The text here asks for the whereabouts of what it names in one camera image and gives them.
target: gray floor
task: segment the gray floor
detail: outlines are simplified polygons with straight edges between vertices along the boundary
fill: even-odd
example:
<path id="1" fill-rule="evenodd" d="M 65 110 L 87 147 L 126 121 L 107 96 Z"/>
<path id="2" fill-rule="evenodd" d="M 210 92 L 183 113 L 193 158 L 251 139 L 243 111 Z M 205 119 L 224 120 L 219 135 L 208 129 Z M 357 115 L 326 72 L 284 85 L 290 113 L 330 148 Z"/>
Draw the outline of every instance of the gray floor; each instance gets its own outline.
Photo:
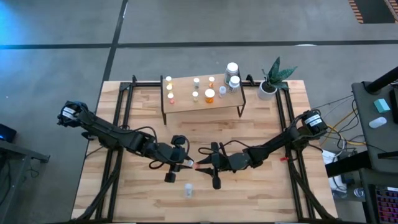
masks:
<path id="1" fill-rule="evenodd" d="M 110 43 L 121 0 L 6 0 L 0 2 L 0 44 Z M 377 40 L 398 39 L 394 24 L 361 25 L 346 0 L 130 0 L 120 36 L 128 42 Z M 222 73 L 237 62 L 242 74 L 261 77 L 281 56 L 298 66 L 290 79 L 305 80 L 312 106 L 351 93 L 353 82 L 373 80 L 397 65 L 398 45 L 322 47 L 217 47 L 118 49 L 110 80 L 157 80 Z M 0 50 L 0 123 L 19 134 L 16 143 L 51 154 L 36 179 L 28 176 L 17 223 L 66 221 L 87 142 L 80 129 L 56 125 L 66 100 L 94 110 L 109 49 Z M 351 101 L 328 115 L 336 123 Z M 333 106 L 322 109 L 327 112 Z M 360 127 L 346 136 L 361 134 Z M 325 149 L 337 150 L 333 141 Z M 361 205 L 337 202 L 339 217 L 364 221 Z"/>

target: teal sticky note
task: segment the teal sticky note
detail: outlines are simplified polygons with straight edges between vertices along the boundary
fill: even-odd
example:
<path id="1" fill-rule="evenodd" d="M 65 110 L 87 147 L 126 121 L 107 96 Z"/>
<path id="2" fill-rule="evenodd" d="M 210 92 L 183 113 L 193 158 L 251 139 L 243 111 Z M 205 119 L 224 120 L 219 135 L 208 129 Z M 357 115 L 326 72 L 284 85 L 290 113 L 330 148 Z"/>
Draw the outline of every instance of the teal sticky note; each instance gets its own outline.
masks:
<path id="1" fill-rule="evenodd" d="M 385 99 L 378 99 L 373 103 L 376 106 L 379 113 L 385 113 L 390 110 L 390 107 L 388 106 Z"/>

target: potted plant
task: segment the potted plant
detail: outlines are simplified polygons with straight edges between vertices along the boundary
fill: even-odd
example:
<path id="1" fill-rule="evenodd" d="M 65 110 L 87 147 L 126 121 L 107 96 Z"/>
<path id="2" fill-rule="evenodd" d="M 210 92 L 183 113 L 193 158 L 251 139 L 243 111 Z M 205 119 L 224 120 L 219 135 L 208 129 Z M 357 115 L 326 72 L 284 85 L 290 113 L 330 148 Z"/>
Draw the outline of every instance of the potted plant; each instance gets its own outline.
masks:
<path id="1" fill-rule="evenodd" d="M 268 74 L 265 73 L 264 69 L 262 69 L 262 73 L 264 74 L 265 80 L 261 82 L 259 89 L 257 91 L 257 96 L 262 100 L 271 99 L 278 89 L 286 89 L 287 85 L 283 81 L 288 78 L 294 70 L 297 68 L 288 68 L 282 71 L 279 71 L 280 57 L 276 59 Z"/>

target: white plant pot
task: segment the white plant pot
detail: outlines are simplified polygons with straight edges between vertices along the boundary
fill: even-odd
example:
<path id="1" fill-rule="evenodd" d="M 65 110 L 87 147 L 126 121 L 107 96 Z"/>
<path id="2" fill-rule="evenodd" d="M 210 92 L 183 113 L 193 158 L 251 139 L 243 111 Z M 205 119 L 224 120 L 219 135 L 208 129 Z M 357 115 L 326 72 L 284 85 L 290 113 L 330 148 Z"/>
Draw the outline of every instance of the white plant pot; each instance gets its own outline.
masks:
<path id="1" fill-rule="evenodd" d="M 262 100 L 270 100 L 275 96 L 276 91 L 278 90 L 277 88 L 275 89 L 275 91 L 273 91 L 272 93 L 268 93 L 266 91 L 264 91 L 261 86 L 265 81 L 262 81 L 258 90 L 257 90 L 257 96 L 262 99 Z"/>

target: wooden table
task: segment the wooden table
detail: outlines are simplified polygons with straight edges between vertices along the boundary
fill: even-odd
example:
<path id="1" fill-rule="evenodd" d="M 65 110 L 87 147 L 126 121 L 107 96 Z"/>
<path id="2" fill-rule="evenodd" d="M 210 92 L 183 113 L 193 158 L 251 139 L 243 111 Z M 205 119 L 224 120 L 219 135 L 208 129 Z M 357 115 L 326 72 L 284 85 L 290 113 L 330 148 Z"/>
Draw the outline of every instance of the wooden table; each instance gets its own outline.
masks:
<path id="1" fill-rule="evenodd" d="M 214 97 L 213 103 L 206 103 L 205 99 L 205 91 L 209 89 L 209 78 L 214 77 L 214 91 L 216 93 Z M 194 89 L 193 79 L 200 79 L 200 87 L 199 89 Z M 162 89 L 163 89 L 163 120 L 166 125 L 166 114 L 168 113 L 178 113 L 185 111 L 195 111 L 195 110 L 207 110 L 207 109 L 215 109 L 215 108 L 227 108 L 227 107 L 237 107 L 239 117 L 242 116 L 242 112 L 245 105 L 245 96 L 242 91 L 242 87 L 239 86 L 239 89 L 234 94 L 229 94 L 228 92 L 225 96 L 220 99 L 219 98 L 219 89 L 221 86 L 225 86 L 227 89 L 227 85 L 224 83 L 224 74 L 216 74 L 216 75 L 200 75 L 195 77 L 183 77 L 183 78 L 173 78 L 172 79 L 172 93 L 174 94 L 175 103 L 169 103 L 169 99 L 167 97 L 169 91 L 166 89 L 167 81 L 162 80 Z M 197 91 L 199 93 L 198 101 L 193 101 L 192 92 Z"/>
<path id="2" fill-rule="evenodd" d="M 113 120 L 120 82 L 104 82 L 97 115 Z M 289 81 L 295 115 L 310 108 L 303 81 Z M 197 152 L 210 142 L 240 140 L 248 145 L 263 144 L 280 134 L 276 100 L 262 101 L 257 87 L 244 87 L 246 111 L 241 118 L 230 108 L 169 114 L 169 124 L 162 122 L 159 88 L 134 89 L 129 125 L 131 129 L 152 126 L 160 142 L 169 143 L 173 134 L 184 134 L 191 142 L 190 156 L 199 161 Z M 88 153 L 98 148 L 91 142 Z M 241 152 L 233 143 L 227 153 Z M 211 177 L 194 170 L 177 173 L 174 184 L 164 182 L 167 166 L 148 168 L 149 159 L 124 153 L 119 180 L 114 222 L 290 222 L 297 221 L 286 162 L 281 162 L 285 149 L 272 153 L 257 169 L 222 172 L 221 190 L 214 190 Z M 328 177 L 320 151 L 307 148 L 303 152 L 308 181 L 320 203 L 337 217 Z M 81 215 L 94 199 L 101 185 L 106 150 L 92 154 L 84 163 L 73 208 L 72 218 Z M 193 184 L 193 198 L 184 198 L 184 185 Z M 308 217 L 303 193 L 300 193 L 305 217 Z"/>

